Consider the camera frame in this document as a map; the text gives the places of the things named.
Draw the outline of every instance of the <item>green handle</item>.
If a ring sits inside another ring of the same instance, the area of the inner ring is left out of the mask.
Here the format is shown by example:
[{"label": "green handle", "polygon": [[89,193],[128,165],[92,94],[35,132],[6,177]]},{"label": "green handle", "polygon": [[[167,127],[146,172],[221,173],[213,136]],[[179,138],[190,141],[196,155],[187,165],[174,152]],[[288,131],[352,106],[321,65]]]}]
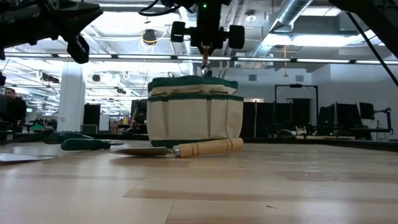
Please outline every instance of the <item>green handle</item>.
[{"label": "green handle", "polygon": [[111,144],[98,139],[67,139],[61,144],[64,151],[109,149]]}]

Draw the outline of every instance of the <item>wall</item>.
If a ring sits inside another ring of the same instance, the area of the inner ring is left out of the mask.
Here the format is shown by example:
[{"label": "wall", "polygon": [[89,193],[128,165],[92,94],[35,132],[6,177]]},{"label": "wall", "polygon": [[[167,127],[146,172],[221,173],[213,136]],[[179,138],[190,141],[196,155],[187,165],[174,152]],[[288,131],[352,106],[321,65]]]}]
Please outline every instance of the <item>wall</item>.
[{"label": "wall", "polygon": [[[391,66],[393,74],[398,77],[398,67]],[[387,138],[398,138],[398,87],[380,65],[325,65],[313,73],[314,85],[320,86],[320,106],[328,106],[336,101],[359,105],[359,102],[372,103],[375,110],[392,108],[392,127],[395,135]],[[371,128],[377,126],[377,120],[387,128],[386,115],[376,114],[375,121],[363,120]]]},{"label": "wall", "polygon": [[[257,81],[250,82],[249,74],[257,75]],[[234,68],[227,71],[225,79],[239,82],[236,95],[245,98],[263,99],[266,103],[272,103],[275,101],[275,85],[296,84],[296,75],[304,76],[304,82],[300,84],[312,85],[312,74],[307,73],[306,69],[287,69],[287,74],[289,77],[284,77],[284,69],[275,71],[274,69],[247,70],[244,68]],[[279,103],[287,103],[292,98],[311,99],[311,117],[316,117],[314,88],[278,87],[277,101]]]}]

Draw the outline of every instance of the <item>white column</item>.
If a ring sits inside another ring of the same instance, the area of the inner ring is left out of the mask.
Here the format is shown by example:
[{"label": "white column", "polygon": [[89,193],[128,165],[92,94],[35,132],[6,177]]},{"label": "white column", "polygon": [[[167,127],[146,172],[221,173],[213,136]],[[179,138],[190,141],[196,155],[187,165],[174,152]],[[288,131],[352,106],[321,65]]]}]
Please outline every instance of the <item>white column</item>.
[{"label": "white column", "polygon": [[75,62],[63,64],[57,131],[81,131],[85,109],[85,76]]}]

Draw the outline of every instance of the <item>garden tool bag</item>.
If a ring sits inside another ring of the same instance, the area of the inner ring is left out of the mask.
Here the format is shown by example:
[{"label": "garden tool bag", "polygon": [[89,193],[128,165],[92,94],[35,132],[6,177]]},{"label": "garden tool bag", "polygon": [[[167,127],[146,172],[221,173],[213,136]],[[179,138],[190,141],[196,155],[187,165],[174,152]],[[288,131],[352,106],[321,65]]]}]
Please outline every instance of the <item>garden tool bag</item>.
[{"label": "garden tool bag", "polygon": [[237,82],[188,76],[148,84],[147,130],[153,146],[238,138],[243,98]]}]

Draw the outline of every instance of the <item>wooden table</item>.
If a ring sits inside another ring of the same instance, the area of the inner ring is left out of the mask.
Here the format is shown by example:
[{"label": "wooden table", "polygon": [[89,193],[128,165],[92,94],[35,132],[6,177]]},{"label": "wooden table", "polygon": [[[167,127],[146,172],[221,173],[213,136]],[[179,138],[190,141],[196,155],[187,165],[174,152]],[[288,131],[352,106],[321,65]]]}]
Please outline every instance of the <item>wooden table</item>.
[{"label": "wooden table", "polygon": [[394,152],[245,144],[227,155],[133,158],[31,143],[0,153],[60,156],[0,166],[2,224],[398,223]]}]

